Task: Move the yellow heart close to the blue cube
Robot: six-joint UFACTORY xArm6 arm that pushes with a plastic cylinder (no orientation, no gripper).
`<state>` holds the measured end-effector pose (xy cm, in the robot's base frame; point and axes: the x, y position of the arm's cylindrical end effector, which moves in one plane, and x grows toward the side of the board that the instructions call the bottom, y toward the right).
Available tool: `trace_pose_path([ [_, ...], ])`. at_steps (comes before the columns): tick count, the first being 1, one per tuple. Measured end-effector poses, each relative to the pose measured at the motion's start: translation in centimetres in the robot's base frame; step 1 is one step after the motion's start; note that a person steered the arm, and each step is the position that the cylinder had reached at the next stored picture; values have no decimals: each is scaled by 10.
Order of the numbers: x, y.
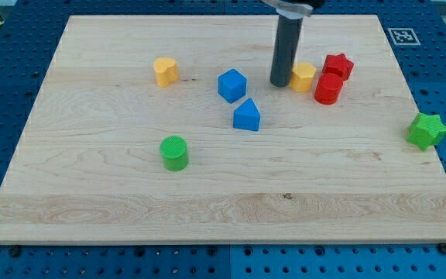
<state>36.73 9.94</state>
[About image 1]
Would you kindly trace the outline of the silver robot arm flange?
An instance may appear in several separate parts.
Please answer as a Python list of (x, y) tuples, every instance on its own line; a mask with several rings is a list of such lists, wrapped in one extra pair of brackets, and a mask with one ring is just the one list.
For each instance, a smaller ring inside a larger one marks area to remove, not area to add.
[(326, 0), (261, 0), (288, 19), (310, 17), (315, 9), (323, 6)]

